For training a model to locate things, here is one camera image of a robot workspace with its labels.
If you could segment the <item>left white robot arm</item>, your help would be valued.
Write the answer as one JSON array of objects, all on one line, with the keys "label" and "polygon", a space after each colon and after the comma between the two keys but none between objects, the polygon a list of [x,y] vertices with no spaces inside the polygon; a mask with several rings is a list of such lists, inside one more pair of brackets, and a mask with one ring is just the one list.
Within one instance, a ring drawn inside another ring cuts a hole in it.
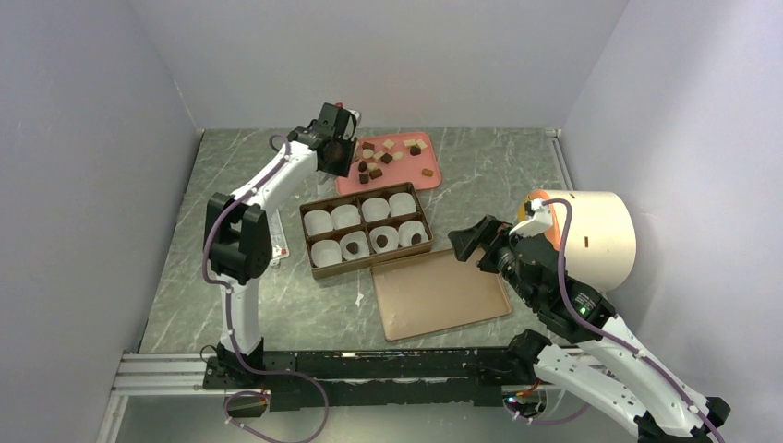
[{"label": "left white robot arm", "polygon": [[271,136],[275,154],[257,174],[208,201],[201,272],[206,283],[221,291],[217,355],[239,387],[254,387],[265,371],[258,291],[272,261],[270,217],[310,176],[349,174],[360,121],[360,112],[324,103],[308,124]]}]

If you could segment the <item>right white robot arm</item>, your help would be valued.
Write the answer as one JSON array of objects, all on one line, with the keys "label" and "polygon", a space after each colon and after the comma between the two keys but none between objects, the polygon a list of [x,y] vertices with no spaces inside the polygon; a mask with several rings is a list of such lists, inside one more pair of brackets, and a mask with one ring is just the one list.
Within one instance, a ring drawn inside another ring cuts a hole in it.
[{"label": "right white robot arm", "polygon": [[561,387],[622,425],[639,442],[722,441],[731,408],[705,396],[667,369],[634,335],[597,284],[572,270],[574,223],[552,209],[511,224],[487,215],[448,234],[455,257],[511,285],[545,327],[596,358],[599,371],[532,330],[515,336],[507,352],[510,376]]}]

